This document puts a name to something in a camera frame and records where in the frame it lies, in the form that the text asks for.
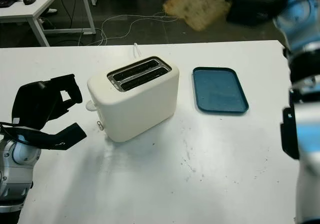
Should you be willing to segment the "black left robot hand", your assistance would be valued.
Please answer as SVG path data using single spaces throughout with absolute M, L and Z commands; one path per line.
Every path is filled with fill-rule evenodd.
M 17 91 L 12 123 L 41 130 L 48 121 L 63 116 L 70 107 L 82 101 L 74 74 L 25 84 Z

